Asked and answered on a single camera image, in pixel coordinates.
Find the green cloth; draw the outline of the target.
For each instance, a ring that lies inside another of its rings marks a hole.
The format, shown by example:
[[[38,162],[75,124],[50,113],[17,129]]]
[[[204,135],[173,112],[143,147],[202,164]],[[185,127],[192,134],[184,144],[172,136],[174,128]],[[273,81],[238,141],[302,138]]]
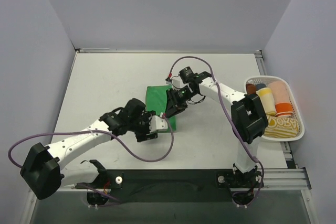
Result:
[[[170,85],[148,86],[145,94],[146,110],[155,111],[156,115],[164,113],[166,108],[166,90],[170,88]]]

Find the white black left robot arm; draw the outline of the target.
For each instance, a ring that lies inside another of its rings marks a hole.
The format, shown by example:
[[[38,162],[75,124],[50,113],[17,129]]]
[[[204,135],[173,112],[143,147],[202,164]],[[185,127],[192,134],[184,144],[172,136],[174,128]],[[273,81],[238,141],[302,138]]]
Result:
[[[106,175],[97,169],[88,172],[80,166],[77,172],[67,172],[66,166],[90,149],[127,132],[138,142],[157,138],[158,131],[166,130],[167,122],[155,111],[133,98],[124,107],[107,112],[82,131],[68,133],[66,139],[49,145],[33,145],[20,170],[20,175],[38,199],[46,199],[60,187],[71,183],[89,183],[100,188]]]

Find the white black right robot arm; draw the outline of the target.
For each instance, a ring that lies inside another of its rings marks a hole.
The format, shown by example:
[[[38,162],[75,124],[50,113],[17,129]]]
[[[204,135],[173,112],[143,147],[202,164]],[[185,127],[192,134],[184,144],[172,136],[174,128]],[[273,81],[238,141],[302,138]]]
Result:
[[[194,73],[190,69],[181,70],[179,76],[184,86],[166,91],[166,117],[171,118],[185,111],[188,101],[196,95],[218,102],[239,140],[233,181],[235,185],[245,187],[251,182],[250,171],[257,166],[258,146],[268,126],[260,98],[255,94],[236,91],[215,80],[206,71]]]

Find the yellow cream towel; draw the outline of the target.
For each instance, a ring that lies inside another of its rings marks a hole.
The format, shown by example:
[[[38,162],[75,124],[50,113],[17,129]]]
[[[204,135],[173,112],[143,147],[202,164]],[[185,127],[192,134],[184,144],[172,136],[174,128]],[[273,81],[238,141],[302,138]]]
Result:
[[[259,96],[265,113],[270,116],[276,115],[275,100],[271,88],[265,87],[256,91]]]

